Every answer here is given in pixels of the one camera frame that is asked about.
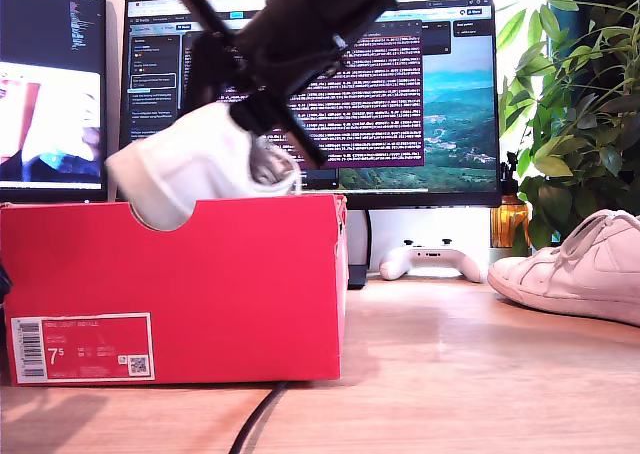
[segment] shoe box label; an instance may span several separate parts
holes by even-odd
[[[18,384],[154,380],[150,313],[11,319]]]

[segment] potted plant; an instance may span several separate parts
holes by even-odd
[[[569,39],[549,6],[580,5],[591,8],[587,34]],[[499,51],[524,28],[526,13],[501,30]],[[542,0],[527,38],[499,96],[500,135],[519,137],[519,196],[532,206],[526,234],[541,249],[599,209],[640,214],[640,1]],[[603,87],[604,78],[614,85]],[[518,226],[517,255],[526,252],[524,230]]]

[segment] red shoe box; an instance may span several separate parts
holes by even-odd
[[[346,200],[198,202],[171,232],[124,202],[2,209],[15,385],[340,377]]]

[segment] barcode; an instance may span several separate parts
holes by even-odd
[[[17,363],[18,379],[27,382],[46,381],[42,332],[39,322],[18,322],[17,332],[19,352],[16,353],[21,362]]]
[[[149,356],[129,356],[130,376],[150,376]]]

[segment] sneaker sole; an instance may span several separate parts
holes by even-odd
[[[487,281],[496,291],[514,302],[552,314],[616,321],[640,327],[640,305],[628,301],[559,299],[522,289],[489,269]]]

